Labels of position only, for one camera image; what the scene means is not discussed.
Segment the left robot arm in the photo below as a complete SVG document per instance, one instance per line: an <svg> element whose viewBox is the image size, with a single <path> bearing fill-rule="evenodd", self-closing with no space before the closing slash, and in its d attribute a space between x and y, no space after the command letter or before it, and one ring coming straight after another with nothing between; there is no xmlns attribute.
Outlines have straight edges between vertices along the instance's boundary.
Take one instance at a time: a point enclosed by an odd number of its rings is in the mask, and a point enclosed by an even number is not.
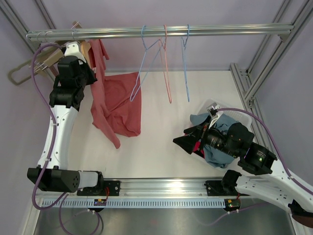
<svg viewBox="0 0 313 235"><path fill-rule="evenodd" d="M76 56L60 59L59 75L49 95L50 121L42 156L27 177L42 191L99 192L103 176L99 171L68 169L68 148L75 119L84 99L86 86L96 82L88 64Z"/></svg>

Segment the light blue wire hanger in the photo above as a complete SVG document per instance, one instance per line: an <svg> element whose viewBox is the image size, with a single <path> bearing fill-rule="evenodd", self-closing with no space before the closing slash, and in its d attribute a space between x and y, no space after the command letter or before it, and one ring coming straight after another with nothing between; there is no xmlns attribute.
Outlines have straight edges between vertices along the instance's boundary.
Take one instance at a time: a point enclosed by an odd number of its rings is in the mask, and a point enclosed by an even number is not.
<svg viewBox="0 0 313 235"><path fill-rule="evenodd" d="M186 96L187 96L187 101L190 102L190 94L189 94L189 88L188 88L188 77L187 77L187 63L186 63L186 47L187 47L187 42L189 39L190 35L190 25L187 25L187 33L186 37L180 38L181 42L181 53L182 53L182 63L183 63L183 74L184 74L184 82L185 82L185 89L186 89Z"/></svg>

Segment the grey t shirt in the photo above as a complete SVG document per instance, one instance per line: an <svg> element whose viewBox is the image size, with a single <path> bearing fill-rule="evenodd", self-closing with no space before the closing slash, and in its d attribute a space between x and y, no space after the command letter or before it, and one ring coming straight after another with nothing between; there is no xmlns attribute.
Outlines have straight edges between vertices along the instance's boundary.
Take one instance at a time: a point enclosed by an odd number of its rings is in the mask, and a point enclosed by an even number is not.
<svg viewBox="0 0 313 235"><path fill-rule="evenodd" d="M197 126L202 124L208 117L209 113L190 115L190 122L193 126ZM227 135L230 126L235 123L237 123L235 119L222 114L213 127L217 129L221 135ZM213 143L211 142L206 142L206 145L203 148L204 159L209 165L215 168L226 168L234 161L234 157L228 155L224 151L221 151L221 148L223 147L221 145L218 146L218 142L216 142L214 147L212 144Z"/></svg>

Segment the red t shirt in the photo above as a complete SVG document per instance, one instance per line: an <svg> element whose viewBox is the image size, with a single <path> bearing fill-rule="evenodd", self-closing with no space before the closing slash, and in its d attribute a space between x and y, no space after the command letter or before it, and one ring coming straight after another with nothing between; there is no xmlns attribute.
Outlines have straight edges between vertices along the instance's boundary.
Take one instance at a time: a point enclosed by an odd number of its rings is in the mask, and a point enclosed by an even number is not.
<svg viewBox="0 0 313 235"><path fill-rule="evenodd" d="M196 155L202 158L205 158L204 150L201 149L200 146L201 146L201 141L196 142L194 149L193 149L193 153L195 153Z"/></svg>

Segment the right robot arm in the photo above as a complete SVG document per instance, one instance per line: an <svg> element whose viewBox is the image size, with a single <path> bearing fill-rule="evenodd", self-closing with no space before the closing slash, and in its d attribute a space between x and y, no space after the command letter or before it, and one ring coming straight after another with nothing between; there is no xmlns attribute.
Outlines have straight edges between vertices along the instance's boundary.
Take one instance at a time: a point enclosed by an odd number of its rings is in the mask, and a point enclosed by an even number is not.
<svg viewBox="0 0 313 235"><path fill-rule="evenodd" d="M243 171L260 176L275 184L270 187L258 183L235 170L227 170L220 187L228 195L245 194L271 203L292 218L311 228L313 226L313 196L295 183L287 174L281 161L268 149L253 142L254 134L237 122L223 134L209 128L206 122L184 130L184 136L173 139L173 143L188 154L199 153L205 146L213 147L238 159Z"/></svg>

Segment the pink hanger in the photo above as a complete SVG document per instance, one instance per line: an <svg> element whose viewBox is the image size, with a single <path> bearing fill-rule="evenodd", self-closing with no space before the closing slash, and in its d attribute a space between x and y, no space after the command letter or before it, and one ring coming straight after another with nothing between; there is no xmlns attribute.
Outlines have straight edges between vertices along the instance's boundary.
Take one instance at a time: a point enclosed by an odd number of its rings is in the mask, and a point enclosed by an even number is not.
<svg viewBox="0 0 313 235"><path fill-rule="evenodd" d="M168 62L167 62L167 26L164 25L164 39L159 39L159 49L160 49L160 61L163 69L163 77L166 86L167 96L169 103L172 103L172 94L170 87L169 71L168 71Z"/></svg>

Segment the dusty pink garment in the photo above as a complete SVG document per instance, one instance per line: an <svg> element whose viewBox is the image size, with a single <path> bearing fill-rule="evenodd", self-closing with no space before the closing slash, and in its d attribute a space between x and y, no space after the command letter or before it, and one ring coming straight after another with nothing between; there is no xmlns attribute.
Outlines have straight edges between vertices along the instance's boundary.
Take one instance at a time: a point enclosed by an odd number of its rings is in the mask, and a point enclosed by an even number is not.
<svg viewBox="0 0 313 235"><path fill-rule="evenodd" d="M138 72L105 75L109 56L101 40L90 40L90 64L97 81L91 84L93 125L118 149L117 135L136 137L141 133L141 92L130 101L133 89L140 84Z"/></svg>

